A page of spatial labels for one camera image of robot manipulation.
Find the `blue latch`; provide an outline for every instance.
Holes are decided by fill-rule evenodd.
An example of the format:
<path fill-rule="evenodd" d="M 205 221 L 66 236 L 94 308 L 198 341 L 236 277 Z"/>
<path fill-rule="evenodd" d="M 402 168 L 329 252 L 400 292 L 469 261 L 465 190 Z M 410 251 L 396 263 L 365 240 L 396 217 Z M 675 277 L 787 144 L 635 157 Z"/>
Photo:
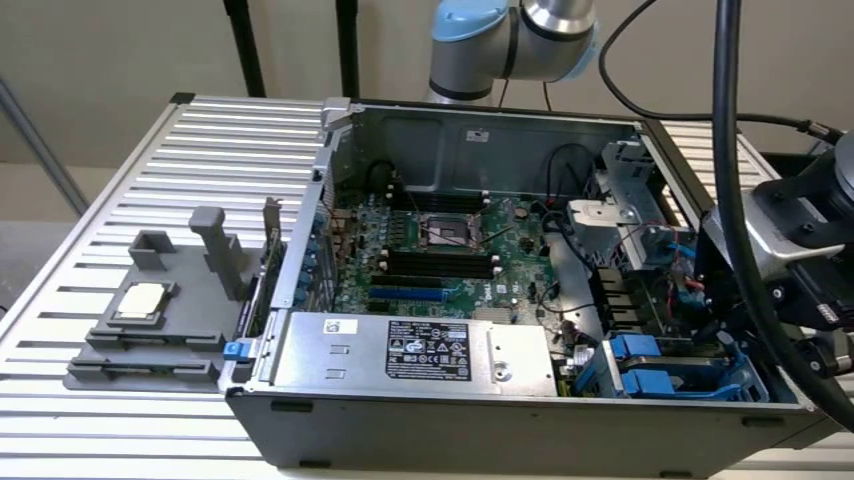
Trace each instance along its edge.
<path fill-rule="evenodd" d="M 635 356 L 661 356 L 655 337 L 651 335 L 617 335 L 610 339 L 610 350 L 613 351 L 613 356 L 620 360 Z"/>
<path fill-rule="evenodd" d="M 661 370 L 630 370 L 620 378 L 625 394 L 632 398 L 728 401 L 740 391 L 737 385 L 724 385 L 712 392 L 676 392 L 669 375 Z"/>
<path fill-rule="evenodd" d="M 669 375 L 660 370 L 630 370 L 620 375 L 625 395 L 667 398 L 675 395 Z"/>
<path fill-rule="evenodd" d="M 242 342 L 228 342 L 222 349 L 222 358 L 225 360 L 233 360 L 236 362 L 249 361 L 249 349 L 250 344 Z"/>

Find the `black cable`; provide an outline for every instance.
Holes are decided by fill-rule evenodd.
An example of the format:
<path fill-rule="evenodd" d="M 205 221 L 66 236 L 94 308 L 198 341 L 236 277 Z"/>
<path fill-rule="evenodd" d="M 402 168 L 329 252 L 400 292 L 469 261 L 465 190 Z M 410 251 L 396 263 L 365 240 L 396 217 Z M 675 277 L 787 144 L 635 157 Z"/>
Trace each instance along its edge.
<path fill-rule="evenodd" d="M 509 85 L 509 79 L 504 80 L 504 86 L 501 87 L 501 96 L 497 97 L 497 108 L 504 105 L 504 95 L 506 95 L 506 85 Z"/>
<path fill-rule="evenodd" d="M 545 82 L 542 82 L 542 99 L 545 100 L 545 108 L 549 112 L 552 112 L 553 110 L 550 109 L 550 98 L 548 98 L 548 85 L 545 84 Z"/>
<path fill-rule="evenodd" d="M 586 307 L 594 307 L 594 306 L 596 306 L 596 304 L 594 304 L 594 303 L 584 303 L 582 305 L 578 305 L 577 307 L 566 308 L 565 310 L 554 310 L 553 308 L 546 307 L 546 306 L 545 306 L 545 304 L 544 304 L 544 301 L 545 301 L 545 295 L 548 294 L 548 292 L 550 292 L 550 291 L 557 287 L 557 285 L 560 285 L 560 283 L 558 283 L 558 282 L 552 283 L 552 284 L 545 288 L 545 290 L 542 290 L 542 293 L 540 293 L 540 295 L 538 295 L 538 300 L 536 301 L 536 307 L 537 307 L 537 308 L 541 308 L 541 309 L 542 309 L 542 310 L 545 310 L 546 312 L 557 313 L 557 314 L 562 315 L 564 313 L 572 313 L 573 311 L 580 310 L 580 309 L 582 309 L 582 308 L 586 308 Z"/>
<path fill-rule="evenodd" d="M 589 270 L 589 273 L 593 274 L 594 271 L 596 271 L 596 266 L 586 259 L 586 257 L 584 257 L 581 252 L 577 250 L 577 247 L 572 243 L 572 239 L 569 238 L 569 232 L 566 232 L 565 224 L 562 223 L 562 220 L 557 220 L 554 223 L 557 224 L 557 230 L 560 231 L 560 236 L 562 237 L 562 241 L 565 242 L 566 246 L 569 247 L 569 250 L 572 251 L 572 254 L 574 255 L 574 258 L 577 258 L 577 260 L 581 262 L 581 265 L 584 265 L 586 267 L 586 269 Z"/>
<path fill-rule="evenodd" d="M 601 76 L 601 81 L 604 82 L 604 86 L 609 90 L 613 97 L 616 97 L 618 102 L 625 106 L 628 110 L 630 110 L 633 113 L 636 113 L 641 117 L 651 118 L 653 120 L 708 122 L 712 119 L 711 118 L 712 115 L 708 113 L 660 113 L 660 112 L 653 112 L 651 110 L 641 108 L 636 103 L 633 103 L 628 99 L 625 94 L 622 94 L 620 89 L 616 87 L 613 80 L 610 80 L 610 75 L 608 74 L 606 55 L 608 55 L 610 46 L 613 45 L 613 42 L 618 38 L 620 34 L 622 33 L 628 25 L 630 25 L 630 22 L 635 21 L 635 19 L 640 16 L 643 11 L 647 8 L 649 8 L 656 1 L 657 0 L 645 0 L 645 2 L 643 2 L 643 4 L 635 9 L 635 11 L 630 12 L 630 14 L 625 17 L 625 19 L 622 20 L 622 23 L 618 24 L 618 26 L 616 27 L 616 30 L 613 30 L 613 33 L 610 34 L 610 37 L 604 42 L 604 45 L 601 45 L 601 51 L 598 52 L 598 75 Z M 821 125 L 820 123 L 816 123 L 812 120 L 800 120 L 800 119 L 793 119 L 788 117 L 781 117 L 777 115 L 763 115 L 756 113 L 737 114 L 736 119 L 743 122 L 768 123 L 772 125 L 792 127 L 799 132 L 805 133 L 807 135 L 828 142 L 832 145 L 836 144 L 836 141 L 841 137 L 840 130 L 831 128 L 825 125 Z"/>
<path fill-rule="evenodd" d="M 562 237 L 562 241 L 565 242 L 566 247 L 569 247 L 569 251 L 574 255 L 574 258 L 577 258 L 577 261 L 581 262 L 581 265 L 584 265 L 584 267 L 586 267 L 586 269 L 589 270 L 589 273 L 592 274 L 596 271 L 596 266 L 586 259 L 586 257 L 584 257 L 581 252 L 577 250 L 577 247 L 572 243 L 572 239 L 569 238 L 569 236 L 574 232 L 572 232 L 572 230 L 569 230 L 566 228 L 566 224 L 564 222 L 565 216 L 562 215 L 562 212 L 560 212 L 558 210 L 550 210 L 550 211 L 545 212 L 545 215 L 542 215 L 542 218 L 540 219 L 540 223 L 538 223 L 540 224 L 540 229 L 542 230 L 542 233 L 546 233 L 546 232 L 552 231 L 545 226 L 546 221 L 548 221 L 548 219 L 550 217 L 554 217 L 554 225 L 557 226 L 557 232 L 560 232 L 560 236 Z"/>
<path fill-rule="evenodd" d="M 577 188 L 577 194 L 584 195 L 584 182 L 577 177 L 577 173 L 574 173 L 574 169 L 569 166 L 569 163 L 564 163 L 562 166 L 569 171 L 569 176 L 572 177 L 572 181 L 574 182 L 574 187 Z"/>
<path fill-rule="evenodd" d="M 549 197 L 550 197 L 550 166 L 553 164 L 554 157 L 557 156 L 557 153 L 564 148 L 580 148 L 584 151 L 584 153 L 586 155 L 589 155 L 590 161 L 594 158 L 594 155 L 589 151 L 589 149 L 584 145 L 581 145 L 580 143 L 576 143 L 576 142 L 568 142 L 568 143 L 560 144 L 554 148 L 550 149 L 550 152 L 548 153 L 548 160 L 545 160 L 545 201 L 548 201 Z M 582 189 L 582 184 L 581 184 L 581 182 L 580 182 L 580 180 L 577 178 L 577 175 L 574 174 L 574 171 L 572 171 L 572 176 L 574 177 L 576 184 Z M 557 191 L 554 193 L 554 198 L 558 195 L 560 195 L 560 192 Z"/>
<path fill-rule="evenodd" d="M 390 171 L 392 172 L 394 171 L 394 164 L 386 158 L 377 158 L 377 159 L 372 160 L 370 163 L 368 163 L 366 168 L 364 169 L 364 186 L 365 186 L 365 188 L 369 187 L 370 173 L 373 173 L 373 169 L 376 167 L 378 167 L 380 165 L 389 166 L 390 167 Z"/>
<path fill-rule="evenodd" d="M 712 152 L 717 211 L 725 250 L 744 306 L 759 337 L 815 406 L 854 432 L 854 405 L 835 380 L 815 375 L 793 347 L 773 311 L 744 227 L 736 160 L 737 43 L 740 0 L 717 0 L 713 50 Z"/>

